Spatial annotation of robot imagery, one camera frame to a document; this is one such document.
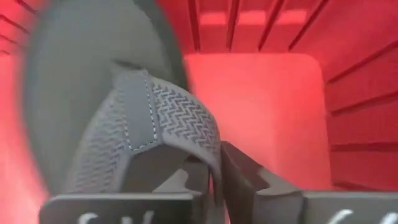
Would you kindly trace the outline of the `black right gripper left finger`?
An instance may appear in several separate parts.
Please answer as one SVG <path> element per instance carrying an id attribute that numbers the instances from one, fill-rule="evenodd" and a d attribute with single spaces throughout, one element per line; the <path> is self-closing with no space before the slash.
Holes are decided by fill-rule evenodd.
<path id="1" fill-rule="evenodd" d="M 208 166 L 181 149 L 161 144 L 131 159 L 121 192 L 207 193 Z"/>

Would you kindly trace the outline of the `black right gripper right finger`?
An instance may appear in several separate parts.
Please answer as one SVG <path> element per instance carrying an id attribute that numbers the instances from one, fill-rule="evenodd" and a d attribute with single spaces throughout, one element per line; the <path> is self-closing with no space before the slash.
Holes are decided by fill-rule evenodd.
<path id="1" fill-rule="evenodd" d="M 228 141 L 221 143 L 223 195 L 231 224 L 253 224 L 256 192 L 269 188 L 261 165 Z"/>

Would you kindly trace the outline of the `black slide with knit strap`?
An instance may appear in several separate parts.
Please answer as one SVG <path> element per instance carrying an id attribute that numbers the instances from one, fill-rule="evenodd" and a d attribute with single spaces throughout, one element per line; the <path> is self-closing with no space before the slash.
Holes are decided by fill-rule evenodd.
<path id="1" fill-rule="evenodd" d="M 221 140 L 188 89 L 157 0 L 54 0 L 24 70 L 24 115 L 51 195 L 121 192 L 131 159 L 165 144 L 208 166 L 221 203 Z"/>

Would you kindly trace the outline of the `red plastic bin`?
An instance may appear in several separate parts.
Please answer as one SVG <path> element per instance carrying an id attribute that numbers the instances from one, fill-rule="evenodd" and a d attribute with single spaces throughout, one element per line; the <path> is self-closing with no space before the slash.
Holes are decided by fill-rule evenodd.
<path id="1" fill-rule="evenodd" d="M 0 0 L 0 224 L 231 224 L 212 178 L 207 193 L 50 194 L 24 70 L 53 1 Z M 398 0 L 157 3 L 221 143 L 262 166 L 253 224 L 398 224 Z"/>

